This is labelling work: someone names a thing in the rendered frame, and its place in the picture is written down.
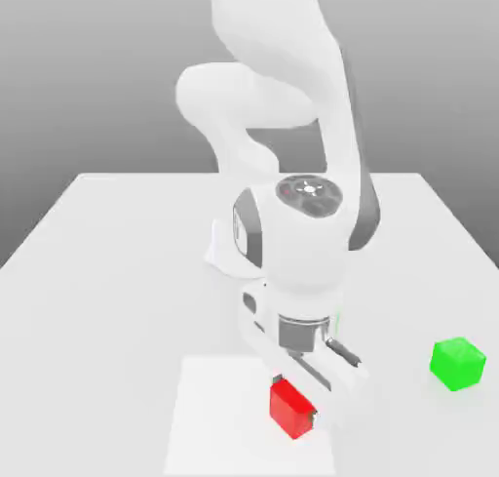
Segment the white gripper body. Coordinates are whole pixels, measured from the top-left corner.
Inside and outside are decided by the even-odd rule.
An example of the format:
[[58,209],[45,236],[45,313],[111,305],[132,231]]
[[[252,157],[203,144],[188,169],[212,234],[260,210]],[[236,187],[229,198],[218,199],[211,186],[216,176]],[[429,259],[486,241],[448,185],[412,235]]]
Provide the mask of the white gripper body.
[[251,328],[251,347],[272,374],[281,374],[315,408],[316,420],[343,420],[359,406],[368,373],[331,350],[317,330],[313,351],[291,353],[258,327]]

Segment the small red cube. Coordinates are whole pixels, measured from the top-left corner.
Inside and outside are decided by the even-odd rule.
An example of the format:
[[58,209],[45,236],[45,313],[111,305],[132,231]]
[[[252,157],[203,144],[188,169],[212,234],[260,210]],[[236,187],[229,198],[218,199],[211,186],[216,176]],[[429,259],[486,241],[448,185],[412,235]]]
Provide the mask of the small red cube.
[[270,417],[293,440],[313,428],[307,415],[315,407],[285,378],[270,387]]

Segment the small green cube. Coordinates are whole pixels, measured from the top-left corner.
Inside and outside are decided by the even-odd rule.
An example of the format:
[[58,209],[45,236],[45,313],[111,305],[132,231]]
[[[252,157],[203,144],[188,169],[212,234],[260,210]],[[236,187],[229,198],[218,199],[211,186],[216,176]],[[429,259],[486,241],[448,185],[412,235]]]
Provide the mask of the small green cube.
[[450,390],[458,391],[480,382],[486,356],[464,337],[434,344],[429,370]]

